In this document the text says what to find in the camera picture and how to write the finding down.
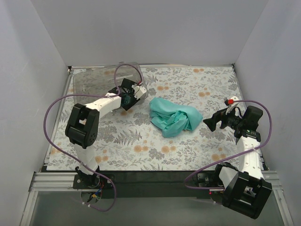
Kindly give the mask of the clear plastic bin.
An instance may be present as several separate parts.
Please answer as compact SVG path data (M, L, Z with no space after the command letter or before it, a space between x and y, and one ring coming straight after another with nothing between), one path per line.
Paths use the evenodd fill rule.
M123 79L129 79L135 83L144 80L140 66L136 62L120 63L118 65L103 68L87 69L73 77L74 103L88 104L105 96L107 93L120 94L120 85Z

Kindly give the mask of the teal t shirt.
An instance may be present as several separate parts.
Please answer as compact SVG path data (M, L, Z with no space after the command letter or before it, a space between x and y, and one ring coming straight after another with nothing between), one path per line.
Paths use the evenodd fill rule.
M163 137L175 137L183 130L194 131L203 120L196 108L163 98L153 98L149 106L151 123L161 130Z

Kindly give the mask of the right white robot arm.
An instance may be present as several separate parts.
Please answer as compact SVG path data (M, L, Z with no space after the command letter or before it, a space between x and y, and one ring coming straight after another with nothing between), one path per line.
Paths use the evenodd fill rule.
M213 171L199 173L198 185L209 188L212 199L224 207L257 219L272 191L271 183L265 181L261 172L257 149L261 141L257 127L263 111L254 106L247 107L244 114L236 115L239 111L238 107L219 110L204 123L211 131L215 131L218 122L222 129L233 129L238 151L246 154L239 156L238 167L221 162Z

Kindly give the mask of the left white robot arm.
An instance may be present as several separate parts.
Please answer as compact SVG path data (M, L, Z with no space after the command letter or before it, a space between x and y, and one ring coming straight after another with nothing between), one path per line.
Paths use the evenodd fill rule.
M129 110L145 99L147 94L147 88L142 82L124 78L121 85L108 91L104 98L73 106L65 135L73 144L80 160L80 166L75 171L89 188L96 188L100 183L99 175L94 173L99 167L93 148L98 135L99 119L119 108Z

